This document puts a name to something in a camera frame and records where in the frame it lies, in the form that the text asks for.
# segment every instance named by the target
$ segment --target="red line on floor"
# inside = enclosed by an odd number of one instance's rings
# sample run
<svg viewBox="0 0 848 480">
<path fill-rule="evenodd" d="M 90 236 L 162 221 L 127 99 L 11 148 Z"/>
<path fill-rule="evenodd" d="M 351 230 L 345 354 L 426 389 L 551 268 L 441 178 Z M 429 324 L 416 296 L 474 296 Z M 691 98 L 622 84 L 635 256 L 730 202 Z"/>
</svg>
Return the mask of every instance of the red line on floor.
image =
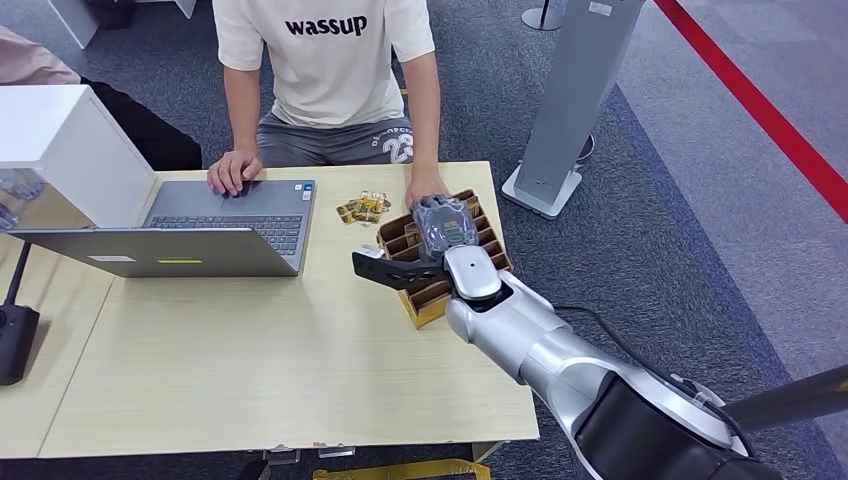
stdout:
<svg viewBox="0 0 848 480">
<path fill-rule="evenodd" d="M 848 223 L 848 182 L 810 145 L 676 0 L 654 0 L 666 17 L 771 137 L 795 167 Z"/>
</svg>

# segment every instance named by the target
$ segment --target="black cable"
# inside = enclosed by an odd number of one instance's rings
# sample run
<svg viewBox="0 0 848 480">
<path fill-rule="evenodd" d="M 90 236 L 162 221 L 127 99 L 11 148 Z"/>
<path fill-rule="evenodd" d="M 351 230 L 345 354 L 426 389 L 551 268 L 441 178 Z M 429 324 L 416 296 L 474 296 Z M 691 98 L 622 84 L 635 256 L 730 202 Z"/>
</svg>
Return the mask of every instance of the black cable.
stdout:
<svg viewBox="0 0 848 480">
<path fill-rule="evenodd" d="M 18 265 L 15 267 L 15 273 L 12 275 L 12 281 L 9 283 L 9 291 L 6 293 L 6 300 L 3 305 L 14 305 L 15 299 L 18 297 L 18 289 L 21 287 L 21 279 L 24 276 L 24 267 L 26 267 L 27 257 L 29 257 L 29 249 L 32 244 L 24 242 L 21 248 L 21 255 L 18 257 Z"/>
<path fill-rule="evenodd" d="M 679 389 L 681 392 L 685 393 L 686 395 L 689 395 L 693 399 L 698 395 L 698 391 L 697 391 L 697 389 L 695 389 L 694 386 L 686 385 L 683 382 L 679 382 L 679 381 L 675 380 L 674 377 L 672 377 L 671 375 L 666 373 L 664 370 L 653 365 L 648 360 L 646 360 L 642 355 L 640 355 L 635 350 L 630 348 L 630 346 L 627 345 L 627 343 L 624 341 L 624 339 L 621 338 L 621 335 L 619 335 L 618 332 L 616 332 L 612 328 L 612 326 L 610 326 L 610 324 L 607 323 L 607 321 L 604 320 L 603 317 L 601 317 L 594 310 L 591 310 L 591 309 L 586 308 L 586 307 L 578 307 L 578 306 L 573 306 L 573 305 L 565 305 L 565 306 L 554 307 L 554 310 L 555 311 L 566 311 L 566 312 L 577 312 L 577 313 L 584 313 L 586 315 L 589 315 L 595 322 L 597 322 L 598 325 L 601 326 L 601 328 L 604 330 L 604 332 L 606 332 L 606 334 L 622 350 L 624 350 L 624 353 L 626 353 L 631 358 L 636 360 L 636 363 L 642 365 L 642 367 L 645 370 L 651 372 L 655 376 L 662 379 L 664 382 L 668 383 L 669 385 L 674 386 L 675 388 Z M 710 402 L 709 400 L 704 402 L 704 407 L 707 410 L 709 410 L 710 412 L 712 412 L 719 419 L 721 419 L 721 421 L 730 425 L 730 428 L 733 429 L 733 431 L 736 433 L 736 436 L 739 438 L 739 441 L 742 443 L 742 446 L 748 452 L 748 456 L 750 456 L 751 458 L 756 458 L 756 456 L 754 455 L 754 449 L 751 446 L 751 442 L 748 440 L 748 437 L 742 431 L 742 427 L 740 427 L 739 424 L 736 423 L 736 420 L 734 420 L 730 415 L 728 415 L 724 410 L 722 410 L 721 407 L 719 407 L 718 405 L 715 405 L 714 403 Z"/>
</svg>

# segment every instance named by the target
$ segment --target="gray shorts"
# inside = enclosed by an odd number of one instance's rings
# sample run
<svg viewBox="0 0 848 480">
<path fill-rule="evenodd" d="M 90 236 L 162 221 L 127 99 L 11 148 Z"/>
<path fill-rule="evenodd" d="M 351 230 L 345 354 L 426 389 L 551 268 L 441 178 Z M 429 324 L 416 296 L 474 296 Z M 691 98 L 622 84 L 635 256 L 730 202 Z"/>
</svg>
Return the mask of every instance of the gray shorts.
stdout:
<svg viewBox="0 0 848 480">
<path fill-rule="evenodd" d="M 408 118 L 392 118 L 341 128 L 289 125 L 273 113 L 256 129 L 262 166 L 314 167 L 412 161 L 412 126 Z"/>
</svg>

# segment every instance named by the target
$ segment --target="person's left hand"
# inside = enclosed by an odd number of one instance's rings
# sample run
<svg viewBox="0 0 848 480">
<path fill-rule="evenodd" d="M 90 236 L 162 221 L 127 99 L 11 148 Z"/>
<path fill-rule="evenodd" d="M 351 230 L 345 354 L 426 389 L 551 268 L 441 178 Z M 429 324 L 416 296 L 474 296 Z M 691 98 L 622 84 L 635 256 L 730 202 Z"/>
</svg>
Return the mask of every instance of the person's left hand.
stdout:
<svg viewBox="0 0 848 480">
<path fill-rule="evenodd" d="M 434 163 L 422 166 L 413 163 L 412 178 L 406 187 L 406 207 L 411 208 L 415 202 L 421 200 L 421 197 L 438 194 L 450 195 L 448 187 L 439 175 L 439 165 Z"/>
</svg>

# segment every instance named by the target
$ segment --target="gray stand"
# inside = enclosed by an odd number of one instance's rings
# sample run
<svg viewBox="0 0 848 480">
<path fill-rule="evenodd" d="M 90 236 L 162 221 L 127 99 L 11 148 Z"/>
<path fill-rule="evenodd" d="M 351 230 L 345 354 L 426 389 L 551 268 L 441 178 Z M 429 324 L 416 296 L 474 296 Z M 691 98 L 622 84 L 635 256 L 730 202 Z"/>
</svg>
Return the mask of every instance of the gray stand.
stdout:
<svg viewBox="0 0 848 480">
<path fill-rule="evenodd" d="M 521 20 L 530 28 L 536 30 L 556 30 L 562 26 L 563 16 L 554 12 L 548 5 L 551 0 L 545 0 L 545 6 L 542 8 L 531 8 L 521 14 Z"/>
<path fill-rule="evenodd" d="M 643 4 L 568 0 L 530 141 L 502 188 L 508 199 L 547 219 L 562 211 L 582 179 L 574 164 L 615 84 Z"/>
</svg>

